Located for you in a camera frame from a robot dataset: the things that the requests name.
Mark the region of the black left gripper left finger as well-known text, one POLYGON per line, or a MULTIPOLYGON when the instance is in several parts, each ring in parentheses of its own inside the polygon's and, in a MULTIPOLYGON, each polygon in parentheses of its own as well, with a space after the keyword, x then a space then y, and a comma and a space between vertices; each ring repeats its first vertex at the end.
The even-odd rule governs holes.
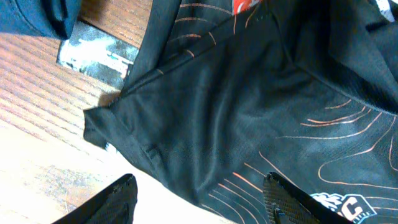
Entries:
POLYGON ((132 224, 136 203, 136 178, 125 174, 53 224, 132 224))

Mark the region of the black printed jersey shirt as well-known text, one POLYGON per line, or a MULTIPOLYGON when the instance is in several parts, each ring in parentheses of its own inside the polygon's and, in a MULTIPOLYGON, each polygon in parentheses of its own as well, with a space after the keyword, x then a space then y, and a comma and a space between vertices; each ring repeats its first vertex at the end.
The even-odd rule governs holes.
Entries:
POLYGON ((119 96, 86 110, 184 200, 268 223, 276 172, 354 223, 397 222, 397 2, 154 1, 119 96))

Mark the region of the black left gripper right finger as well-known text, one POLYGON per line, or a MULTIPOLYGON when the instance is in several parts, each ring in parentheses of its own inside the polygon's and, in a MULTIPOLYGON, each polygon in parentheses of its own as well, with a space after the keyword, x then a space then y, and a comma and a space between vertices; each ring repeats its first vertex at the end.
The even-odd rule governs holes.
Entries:
POLYGON ((264 206, 275 224, 352 224, 275 172, 263 181, 264 206))

